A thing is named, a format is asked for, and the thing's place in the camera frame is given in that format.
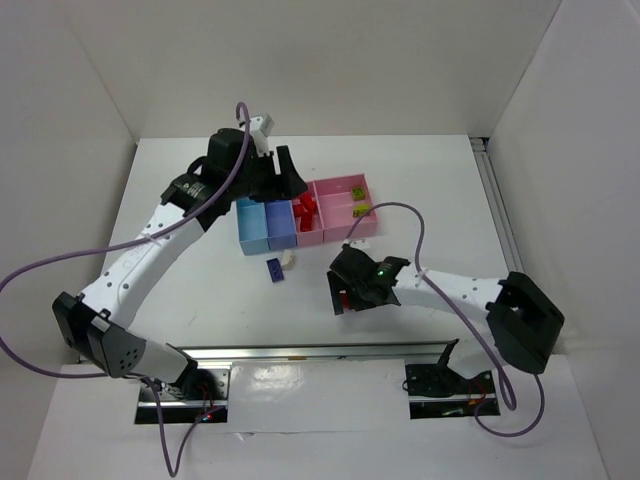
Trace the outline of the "red rectangular lego brick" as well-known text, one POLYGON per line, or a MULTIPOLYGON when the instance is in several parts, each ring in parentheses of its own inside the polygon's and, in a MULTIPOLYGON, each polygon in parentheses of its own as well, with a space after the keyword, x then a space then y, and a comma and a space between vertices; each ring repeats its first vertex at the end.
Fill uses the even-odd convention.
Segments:
POLYGON ((340 298, 340 302, 341 302, 341 306, 343 309, 345 310, 350 310, 351 309, 351 303, 350 303, 350 299, 349 299, 349 295, 346 291, 341 291, 339 293, 339 298, 340 298))

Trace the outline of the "red round lego piece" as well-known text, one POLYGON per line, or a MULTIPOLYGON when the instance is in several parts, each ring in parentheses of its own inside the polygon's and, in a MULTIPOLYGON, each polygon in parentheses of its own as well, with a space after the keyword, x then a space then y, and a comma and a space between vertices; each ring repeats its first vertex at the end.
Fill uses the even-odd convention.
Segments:
POLYGON ((317 211, 317 204, 308 193, 301 194, 298 203, 293 205, 294 217, 299 220, 299 230, 309 232, 313 229, 313 217, 317 211))

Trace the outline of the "green lego brick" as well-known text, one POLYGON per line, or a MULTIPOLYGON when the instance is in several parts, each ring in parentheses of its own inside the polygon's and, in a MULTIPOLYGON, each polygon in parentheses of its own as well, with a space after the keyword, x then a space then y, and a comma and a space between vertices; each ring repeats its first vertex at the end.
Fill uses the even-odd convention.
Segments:
POLYGON ((362 187, 354 187, 351 189, 351 197, 354 201, 363 201, 366 199, 366 192, 362 187))
POLYGON ((362 217, 364 215, 367 214, 367 212, 370 210, 371 206, 368 204, 357 204, 353 207, 352 209, 352 216, 354 218, 359 218, 362 217))

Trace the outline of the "blue lego brick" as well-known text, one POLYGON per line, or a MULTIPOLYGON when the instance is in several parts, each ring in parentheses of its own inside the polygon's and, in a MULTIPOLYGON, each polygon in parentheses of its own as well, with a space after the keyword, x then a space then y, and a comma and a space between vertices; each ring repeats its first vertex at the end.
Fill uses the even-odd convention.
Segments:
POLYGON ((278 258, 268 259, 266 261, 266 265, 273 283, 278 283, 284 280, 284 271, 278 258))

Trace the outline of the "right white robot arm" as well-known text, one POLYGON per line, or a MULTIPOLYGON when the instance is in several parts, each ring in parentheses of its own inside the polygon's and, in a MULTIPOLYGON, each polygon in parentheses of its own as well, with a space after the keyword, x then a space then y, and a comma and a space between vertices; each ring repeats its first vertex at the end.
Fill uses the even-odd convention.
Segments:
POLYGON ((499 367, 540 375, 564 326, 564 315, 523 273, 505 279, 465 277, 420 269, 408 259, 373 260, 342 246, 327 272, 334 313, 382 306, 415 306, 451 313, 471 326, 441 355, 446 375, 471 380, 499 367))

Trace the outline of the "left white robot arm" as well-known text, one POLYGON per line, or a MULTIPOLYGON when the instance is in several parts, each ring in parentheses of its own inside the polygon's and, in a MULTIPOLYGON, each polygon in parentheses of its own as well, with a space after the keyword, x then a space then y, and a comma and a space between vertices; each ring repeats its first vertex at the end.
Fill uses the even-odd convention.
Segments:
POLYGON ((212 382, 185 351, 144 339, 130 326, 158 281, 234 201, 291 200, 307 189, 288 146, 259 149, 254 135, 221 129, 207 153, 163 192, 138 245, 79 294, 61 293, 52 310, 65 343, 112 378, 147 377, 178 397, 212 382))

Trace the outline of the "small pink bin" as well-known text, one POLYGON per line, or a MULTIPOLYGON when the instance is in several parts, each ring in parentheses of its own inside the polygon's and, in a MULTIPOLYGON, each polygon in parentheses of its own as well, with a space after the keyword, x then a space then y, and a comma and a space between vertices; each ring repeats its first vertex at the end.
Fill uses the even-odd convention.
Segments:
POLYGON ((307 183, 307 191, 294 198, 292 209, 298 248, 320 245, 324 242, 324 223, 315 183, 307 183))

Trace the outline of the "dark blue bin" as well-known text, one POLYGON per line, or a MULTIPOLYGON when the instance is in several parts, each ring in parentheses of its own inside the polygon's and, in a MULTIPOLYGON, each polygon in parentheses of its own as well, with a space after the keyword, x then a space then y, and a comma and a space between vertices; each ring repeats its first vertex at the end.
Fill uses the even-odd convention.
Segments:
POLYGON ((271 250, 286 250, 297 245, 296 224, 289 200, 265 205, 268 243, 271 250))

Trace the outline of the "large pink bin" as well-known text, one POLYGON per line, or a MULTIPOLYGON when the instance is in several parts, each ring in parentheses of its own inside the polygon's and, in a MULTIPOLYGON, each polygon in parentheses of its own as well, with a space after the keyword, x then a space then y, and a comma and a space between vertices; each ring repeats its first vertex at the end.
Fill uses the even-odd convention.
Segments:
POLYGON ((355 174, 330 177, 315 180, 314 183, 324 223, 324 242, 343 241, 357 220, 352 216, 353 207, 363 203, 371 207, 375 204, 366 176, 355 174), (352 199, 351 189, 354 187, 362 187, 365 190, 365 200, 352 199))

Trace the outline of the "light blue bin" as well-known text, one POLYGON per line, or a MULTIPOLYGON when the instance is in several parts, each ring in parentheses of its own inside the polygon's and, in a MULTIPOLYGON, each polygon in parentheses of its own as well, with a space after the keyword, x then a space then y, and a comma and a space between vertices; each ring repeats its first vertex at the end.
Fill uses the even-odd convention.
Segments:
POLYGON ((249 198, 236 202, 238 238, 245 256, 259 255, 269 250, 266 210, 263 203, 249 198))

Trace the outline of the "aluminium rail front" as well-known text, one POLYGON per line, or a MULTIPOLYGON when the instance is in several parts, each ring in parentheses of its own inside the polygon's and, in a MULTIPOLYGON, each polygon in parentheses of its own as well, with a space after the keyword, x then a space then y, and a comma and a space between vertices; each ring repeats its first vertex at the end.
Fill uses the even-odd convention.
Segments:
POLYGON ((452 340, 444 342, 386 342, 378 344, 183 347, 182 350, 197 361, 349 359, 387 356, 435 356, 439 358, 450 344, 453 344, 452 340))

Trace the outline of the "aluminium rail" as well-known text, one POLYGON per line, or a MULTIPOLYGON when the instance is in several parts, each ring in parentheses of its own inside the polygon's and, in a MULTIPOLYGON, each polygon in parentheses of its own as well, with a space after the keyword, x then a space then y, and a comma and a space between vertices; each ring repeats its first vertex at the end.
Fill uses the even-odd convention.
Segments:
POLYGON ((378 344, 183 347, 182 350, 197 361, 349 359, 387 356, 435 356, 439 358, 450 344, 453 344, 452 340, 444 342, 386 342, 378 344))
POLYGON ((469 141, 507 267, 513 271, 523 272, 524 268, 511 222, 488 153, 488 138, 470 137, 469 141))

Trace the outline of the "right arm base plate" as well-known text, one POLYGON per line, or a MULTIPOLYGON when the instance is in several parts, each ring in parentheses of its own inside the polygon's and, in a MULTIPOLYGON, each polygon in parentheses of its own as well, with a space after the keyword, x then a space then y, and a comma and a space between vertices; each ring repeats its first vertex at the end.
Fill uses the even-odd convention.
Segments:
POLYGON ((402 389, 408 395, 411 420, 499 416, 493 375, 486 371, 471 380, 436 364, 407 364, 402 389))

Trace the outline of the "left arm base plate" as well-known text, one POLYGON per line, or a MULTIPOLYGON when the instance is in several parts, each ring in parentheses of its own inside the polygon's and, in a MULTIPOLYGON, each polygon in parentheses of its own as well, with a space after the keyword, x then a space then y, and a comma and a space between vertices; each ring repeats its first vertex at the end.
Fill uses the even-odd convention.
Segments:
POLYGON ((228 395, 231 364, 204 363, 204 370, 187 394, 169 386, 157 391, 165 425, 189 425, 202 416, 203 424, 223 424, 228 421, 228 395))

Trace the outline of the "aluminium rail right side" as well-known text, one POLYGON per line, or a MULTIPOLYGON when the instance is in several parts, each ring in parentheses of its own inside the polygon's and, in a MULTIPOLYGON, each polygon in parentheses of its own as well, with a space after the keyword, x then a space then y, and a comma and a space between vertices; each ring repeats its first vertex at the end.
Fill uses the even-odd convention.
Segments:
POLYGON ((488 138, 470 137, 469 141, 507 267, 513 271, 523 272, 524 268, 511 222, 488 153, 488 138))

